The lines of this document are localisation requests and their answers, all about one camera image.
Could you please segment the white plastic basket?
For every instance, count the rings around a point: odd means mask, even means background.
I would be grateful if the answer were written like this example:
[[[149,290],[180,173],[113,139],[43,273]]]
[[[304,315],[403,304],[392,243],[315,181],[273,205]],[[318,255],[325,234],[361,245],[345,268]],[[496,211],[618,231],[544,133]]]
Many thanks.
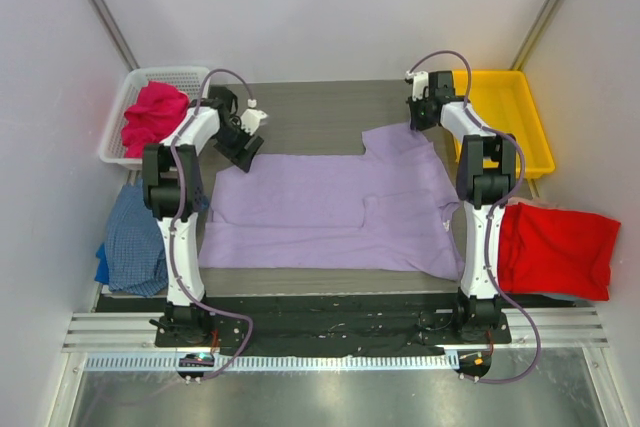
[[[106,164],[115,164],[129,170],[140,170],[142,160],[127,158],[121,131],[126,125],[125,111],[135,103],[143,87],[150,81],[172,85],[194,99],[209,69],[201,66],[148,67],[131,71],[112,105],[100,142],[98,154]]]

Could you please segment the yellow plastic tray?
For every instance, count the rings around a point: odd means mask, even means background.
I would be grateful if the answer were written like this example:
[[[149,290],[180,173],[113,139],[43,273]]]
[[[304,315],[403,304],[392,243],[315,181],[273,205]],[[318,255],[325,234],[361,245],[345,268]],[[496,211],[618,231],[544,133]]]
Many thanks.
[[[515,137],[525,156],[527,180],[554,172],[551,149],[522,72],[473,70],[470,104],[490,127]]]

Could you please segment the purple t shirt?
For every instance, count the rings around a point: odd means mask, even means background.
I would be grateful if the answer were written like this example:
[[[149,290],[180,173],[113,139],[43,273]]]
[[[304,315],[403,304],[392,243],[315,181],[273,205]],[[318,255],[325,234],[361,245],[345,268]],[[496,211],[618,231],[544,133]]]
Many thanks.
[[[423,134],[405,123],[362,134],[360,155],[260,154],[217,173],[203,268],[418,271],[457,281],[458,197]]]

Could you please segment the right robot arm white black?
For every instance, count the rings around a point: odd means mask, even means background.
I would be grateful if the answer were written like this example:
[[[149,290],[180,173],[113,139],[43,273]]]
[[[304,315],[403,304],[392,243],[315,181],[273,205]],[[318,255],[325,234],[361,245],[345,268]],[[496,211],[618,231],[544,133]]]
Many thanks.
[[[461,146],[455,190],[466,219],[465,268],[456,295],[451,327],[465,342],[498,329],[501,291],[497,263],[507,196],[517,187],[517,149],[513,138],[490,127],[458,95],[450,71],[409,71],[410,126],[425,131],[440,126]]]

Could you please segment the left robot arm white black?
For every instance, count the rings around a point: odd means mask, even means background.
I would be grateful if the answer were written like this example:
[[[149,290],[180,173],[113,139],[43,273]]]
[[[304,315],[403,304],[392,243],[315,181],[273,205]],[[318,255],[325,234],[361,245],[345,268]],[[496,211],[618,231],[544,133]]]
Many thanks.
[[[223,157],[248,172],[263,144],[257,130],[267,119],[257,105],[250,95],[239,112],[230,89],[212,86],[189,104],[173,132],[143,150],[143,200],[159,227],[168,275],[163,315],[150,321],[158,347],[203,346],[214,336],[214,313],[198,263],[197,221],[206,209],[199,155],[212,141]]]

